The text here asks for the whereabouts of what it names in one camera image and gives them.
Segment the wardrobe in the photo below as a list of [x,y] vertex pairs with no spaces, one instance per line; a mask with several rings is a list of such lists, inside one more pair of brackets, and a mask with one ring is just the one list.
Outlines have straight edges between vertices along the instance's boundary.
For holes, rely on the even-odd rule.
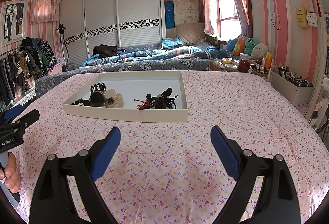
[[159,43],[160,0],[61,0],[69,63],[77,68],[100,44],[129,47]]

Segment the blue plush toy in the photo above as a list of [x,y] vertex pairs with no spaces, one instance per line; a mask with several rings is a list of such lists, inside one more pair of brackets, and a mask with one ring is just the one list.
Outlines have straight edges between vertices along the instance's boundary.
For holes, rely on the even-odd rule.
[[238,41],[238,38],[230,39],[226,44],[226,50],[228,52],[233,52],[235,44],[237,43],[237,41]]
[[256,38],[247,38],[246,40],[246,49],[243,51],[243,53],[248,54],[251,56],[251,52],[253,48],[258,45],[259,43],[257,42]]

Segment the metal rivet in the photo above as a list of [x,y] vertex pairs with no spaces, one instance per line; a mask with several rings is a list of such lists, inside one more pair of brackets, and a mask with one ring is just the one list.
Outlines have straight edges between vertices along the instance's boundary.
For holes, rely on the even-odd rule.
[[79,151],[79,155],[80,156],[86,156],[88,154],[88,150],[81,150],[81,151]]
[[50,154],[49,156],[48,156],[48,160],[49,161],[52,161],[52,160],[54,160],[56,158],[56,155],[54,155],[53,153],[52,154]]
[[280,155],[280,154],[277,154],[277,155],[275,156],[275,159],[277,159],[279,162],[281,162],[281,161],[283,161],[283,156]]
[[245,156],[251,156],[252,155],[252,151],[251,150],[244,150],[243,151],[243,154],[245,155]]

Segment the groom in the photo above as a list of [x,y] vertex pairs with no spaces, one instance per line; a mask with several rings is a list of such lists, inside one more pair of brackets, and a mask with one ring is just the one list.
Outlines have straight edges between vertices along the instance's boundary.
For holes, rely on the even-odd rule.
[[7,33],[8,33],[8,41],[10,41],[10,36],[12,34],[12,22],[13,22],[13,12],[10,12],[10,15],[7,18]]

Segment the yellow wall switch box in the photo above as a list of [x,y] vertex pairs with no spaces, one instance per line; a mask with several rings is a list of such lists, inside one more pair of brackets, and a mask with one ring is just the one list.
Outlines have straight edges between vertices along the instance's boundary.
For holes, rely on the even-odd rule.
[[307,13],[305,8],[296,8],[297,25],[301,28],[308,28]]

